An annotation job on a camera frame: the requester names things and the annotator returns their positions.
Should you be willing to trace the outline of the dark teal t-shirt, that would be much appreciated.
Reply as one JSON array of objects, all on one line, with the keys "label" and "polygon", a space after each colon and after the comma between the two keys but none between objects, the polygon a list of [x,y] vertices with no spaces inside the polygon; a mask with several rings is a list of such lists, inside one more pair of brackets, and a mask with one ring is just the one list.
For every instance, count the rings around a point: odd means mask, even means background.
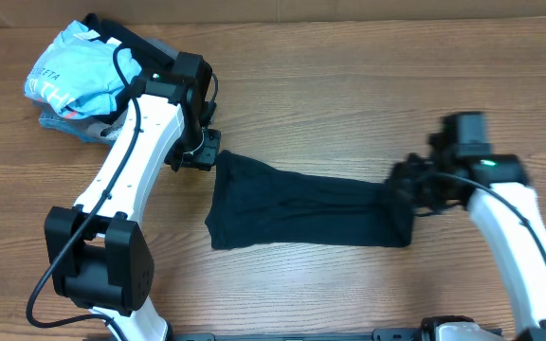
[{"label": "dark teal t-shirt", "polygon": [[222,151],[205,224],[217,250],[274,242],[402,248],[413,209],[382,183],[276,170]]}]

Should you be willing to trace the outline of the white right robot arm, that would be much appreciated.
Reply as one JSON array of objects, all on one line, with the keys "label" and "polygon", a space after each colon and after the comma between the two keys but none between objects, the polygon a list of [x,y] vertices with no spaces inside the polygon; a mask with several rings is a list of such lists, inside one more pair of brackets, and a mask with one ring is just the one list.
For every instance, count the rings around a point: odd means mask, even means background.
[{"label": "white right robot arm", "polygon": [[387,184],[429,215],[461,205],[483,235],[509,296],[518,340],[546,340],[546,227],[514,154],[494,153],[483,112],[443,117],[430,153],[395,164]]}]

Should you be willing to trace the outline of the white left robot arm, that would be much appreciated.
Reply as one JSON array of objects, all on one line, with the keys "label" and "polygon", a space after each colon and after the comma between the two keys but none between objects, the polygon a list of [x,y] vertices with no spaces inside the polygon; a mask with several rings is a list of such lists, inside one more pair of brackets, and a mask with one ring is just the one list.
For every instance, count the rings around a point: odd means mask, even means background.
[{"label": "white left robot arm", "polygon": [[55,206],[45,219],[50,265],[27,303],[52,282],[57,295],[98,319],[115,340],[171,340],[173,329],[150,298],[155,261],[141,223],[163,165],[210,171],[221,134],[209,126],[218,80],[202,56],[180,52],[163,69],[145,69],[124,83],[130,95],[122,131],[100,171],[73,207]]}]

